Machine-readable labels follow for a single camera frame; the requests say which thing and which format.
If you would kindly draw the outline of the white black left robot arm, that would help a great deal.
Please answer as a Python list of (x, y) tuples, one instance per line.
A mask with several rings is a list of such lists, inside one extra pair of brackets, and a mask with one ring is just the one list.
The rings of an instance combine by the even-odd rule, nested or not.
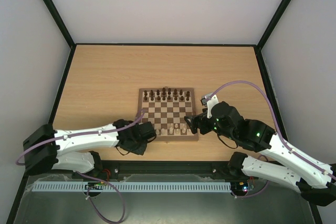
[(105, 126), (83, 130), (55, 130), (51, 124), (39, 127), (23, 142), (22, 165), (27, 175), (50, 170), (72, 170), (82, 174), (102, 170), (96, 148), (118, 147), (143, 155), (156, 138), (151, 122), (119, 119)]

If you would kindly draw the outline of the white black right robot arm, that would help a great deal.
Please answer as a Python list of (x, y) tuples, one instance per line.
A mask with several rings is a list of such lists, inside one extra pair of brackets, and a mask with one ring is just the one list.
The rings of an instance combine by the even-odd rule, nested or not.
[(235, 107), (226, 102), (209, 106), (199, 115), (185, 116), (184, 120), (192, 133), (205, 135), (215, 132), (218, 137), (229, 138), (245, 150), (278, 162), (268, 163), (245, 153), (234, 152), (227, 165), (232, 176), (259, 177), (284, 185), (317, 206), (327, 206), (335, 201), (333, 166), (282, 141), (280, 135), (267, 124), (243, 118)]

